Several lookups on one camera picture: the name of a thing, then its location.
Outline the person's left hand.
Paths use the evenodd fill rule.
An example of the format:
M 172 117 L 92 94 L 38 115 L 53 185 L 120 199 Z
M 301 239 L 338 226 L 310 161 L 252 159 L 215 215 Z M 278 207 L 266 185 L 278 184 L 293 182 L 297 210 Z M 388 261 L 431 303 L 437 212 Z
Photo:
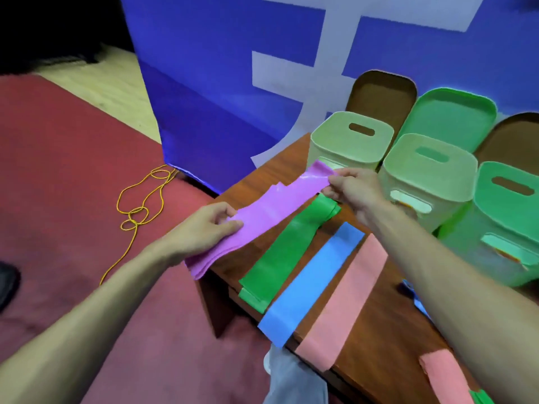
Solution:
M 211 250 L 225 239 L 217 235 L 216 225 L 241 221 L 234 218 L 236 215 L 237 211 L 225 202 L 203 206 L 162 237 L 157 248 L 171 266 L 177 265 L 186 258 Z

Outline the person's right hand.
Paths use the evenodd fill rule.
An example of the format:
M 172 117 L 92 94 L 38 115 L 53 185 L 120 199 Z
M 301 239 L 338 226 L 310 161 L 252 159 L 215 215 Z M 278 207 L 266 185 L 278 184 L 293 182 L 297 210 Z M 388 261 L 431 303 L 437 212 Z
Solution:
M 387 209 L 392 207 L 384 196 L 378 179 L 378 174 L 369 169 L 359 169 L 359 204 L 347 204 L 358 221 L 373 229 L 377 219 Z

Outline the purple resistance band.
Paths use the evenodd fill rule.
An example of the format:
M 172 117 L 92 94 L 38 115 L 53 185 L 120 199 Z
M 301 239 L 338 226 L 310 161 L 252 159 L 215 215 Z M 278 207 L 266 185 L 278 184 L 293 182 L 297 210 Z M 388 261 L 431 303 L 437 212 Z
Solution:
M 202 278 L 217 259 L 242 248 L 279 224 L 327 187 L 329 177 L 333 175 L 334 169 L 316 160 L 289 185 L 283 183 L 273 185 L 254 203 L 239 209 L 236 215 L 227 220 L 241 221 L 242 228 L 219 241 L 209 251 L 185 260 L 192 278 L 195 280 Z

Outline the person's left forearm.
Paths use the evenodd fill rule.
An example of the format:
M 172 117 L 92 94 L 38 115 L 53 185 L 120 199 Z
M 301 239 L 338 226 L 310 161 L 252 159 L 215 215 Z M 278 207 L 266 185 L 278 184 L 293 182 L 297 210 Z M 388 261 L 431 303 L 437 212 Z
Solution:
M 0 404 L 81 404 L 126 325 L 163 273 L 188 255 L 148 246 L 0 364 Z

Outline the person's right forearm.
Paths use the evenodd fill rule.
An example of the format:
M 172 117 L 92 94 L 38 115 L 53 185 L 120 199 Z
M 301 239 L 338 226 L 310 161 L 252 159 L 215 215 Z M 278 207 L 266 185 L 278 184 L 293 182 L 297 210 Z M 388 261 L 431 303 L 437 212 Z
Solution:
M 362 217 L 496 404 L 539 404 L 539 306 L 444 247 L 395 205 Z

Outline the pale green storage bin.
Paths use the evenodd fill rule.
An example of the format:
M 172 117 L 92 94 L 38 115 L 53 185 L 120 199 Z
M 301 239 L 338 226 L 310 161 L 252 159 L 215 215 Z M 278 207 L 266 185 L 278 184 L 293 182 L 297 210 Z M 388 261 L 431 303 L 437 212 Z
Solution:
M 307 167 L 319 160 L 332 169 L 374 171 L 393 137 L 393 127 L 383 121 L 347 111 L 335 112 L 311 133 Z
M 407 134 L 388 152 L 378 172 L 386 198 L 415 210 L 428 232 L 473 197 L 476 157 L 428 136 Z

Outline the brown bin lid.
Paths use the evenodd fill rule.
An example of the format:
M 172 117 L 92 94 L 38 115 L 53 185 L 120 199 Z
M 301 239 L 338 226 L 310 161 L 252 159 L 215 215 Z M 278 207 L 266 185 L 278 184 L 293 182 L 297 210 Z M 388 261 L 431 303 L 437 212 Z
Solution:
M 368 70 L 355 80 L 346 111 L 387 123 L 394 129 L 394 142 L 417 97 L 413 80 L 398 74 Z
M 539 175 L 539 113 L 509 116 L 475 150 L 479 163 L 500 162 Z

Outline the blue resistance band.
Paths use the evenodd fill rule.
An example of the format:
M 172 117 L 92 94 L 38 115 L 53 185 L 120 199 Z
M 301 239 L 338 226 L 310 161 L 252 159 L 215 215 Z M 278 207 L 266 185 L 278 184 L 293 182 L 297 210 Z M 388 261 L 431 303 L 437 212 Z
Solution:
M 258 328 L 283 348 L 365 233 L 343 223 L 269 307 Z
M 416 307 L 416 309 L 418 309 L 426 318 L 428 318 L 431 322 L 432 322 L 432 319 L 430 317 L 430 315 L 427 313 L 427 311 L 425 310 L 421 300 L 418 298 L 415 290 L 414 290 L 414 287 L 413 285 L 407 281 L 406 279 L 402 280 L 401 282 L 401 287 L 403 289 L 403 292 L 410 298 L 412 299 L 413 303 L 414 303 L 414 306 Z

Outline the pink resistance band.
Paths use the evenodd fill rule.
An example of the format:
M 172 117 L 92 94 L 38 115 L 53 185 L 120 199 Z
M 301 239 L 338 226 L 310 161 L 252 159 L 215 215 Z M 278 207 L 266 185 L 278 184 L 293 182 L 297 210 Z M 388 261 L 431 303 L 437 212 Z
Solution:
M 320 372 L 331 369 L 377 283 L 387 257 L 378 239 L 369 234 L 295 350 L 296 355 Z
M 474 404 L 467 380 L 450 350 L 424 354 L 419 363 L 440 404 Z

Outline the green bin lid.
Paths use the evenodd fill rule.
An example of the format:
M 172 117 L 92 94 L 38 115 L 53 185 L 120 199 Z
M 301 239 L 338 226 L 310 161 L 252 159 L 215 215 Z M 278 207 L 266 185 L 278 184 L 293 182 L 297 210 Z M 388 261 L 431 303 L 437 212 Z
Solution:
M 474 153 L 496 118 L 497 106 L 488 97 L 435 88 L 417 99 L 394 141 L 407 134 L 418 134 Z

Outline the blue and white banner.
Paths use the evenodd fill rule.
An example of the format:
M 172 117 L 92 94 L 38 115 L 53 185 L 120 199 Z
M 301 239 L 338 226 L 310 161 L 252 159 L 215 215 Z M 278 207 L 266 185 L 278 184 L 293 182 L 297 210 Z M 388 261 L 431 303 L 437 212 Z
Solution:
M 221 193 L 360 75 L 539 111 L 539 0 L 121 0 L 165 162 Z

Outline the person's grey trouser leg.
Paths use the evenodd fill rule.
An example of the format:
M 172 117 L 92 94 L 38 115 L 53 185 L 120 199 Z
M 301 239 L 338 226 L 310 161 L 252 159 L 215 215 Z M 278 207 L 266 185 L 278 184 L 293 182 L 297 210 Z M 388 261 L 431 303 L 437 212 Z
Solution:
M 270 387 L 262 404 L 329 404 L 327 382 L 286 348 L 271 344 L 264 368 Z

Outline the bright green storage bin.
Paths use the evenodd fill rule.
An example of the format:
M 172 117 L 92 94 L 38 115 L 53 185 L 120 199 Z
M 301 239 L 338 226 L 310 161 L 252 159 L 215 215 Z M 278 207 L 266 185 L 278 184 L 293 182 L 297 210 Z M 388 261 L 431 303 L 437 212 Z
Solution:
M 539 176 L 483 162 L 473 199 L 441 226 L 438 239 L 503 285 L 539 279 Z

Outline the red carpet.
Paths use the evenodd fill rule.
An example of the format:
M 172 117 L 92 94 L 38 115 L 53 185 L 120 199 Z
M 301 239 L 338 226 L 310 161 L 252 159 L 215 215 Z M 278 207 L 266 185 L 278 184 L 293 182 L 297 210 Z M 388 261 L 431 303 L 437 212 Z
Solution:
M 0 261 L 22 273 L 0 313 L 0 368 L 96 290 L 129 243 L 118 194 L 158 143 L 34 75 L 0 78 Z M 185 267 L 167 270 L 83 404 L 262 404 L 269 343 L 237 318 L 216 339 Z

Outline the black shoe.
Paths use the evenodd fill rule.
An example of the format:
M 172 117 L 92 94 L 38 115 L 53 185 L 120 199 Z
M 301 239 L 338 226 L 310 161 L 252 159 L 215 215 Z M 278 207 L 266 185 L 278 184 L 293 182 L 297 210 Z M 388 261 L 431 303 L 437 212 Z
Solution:
M 15 298 L 20 286 L 21 272 L 9 263 L 0 261 L 0 313 L 2 313 Z

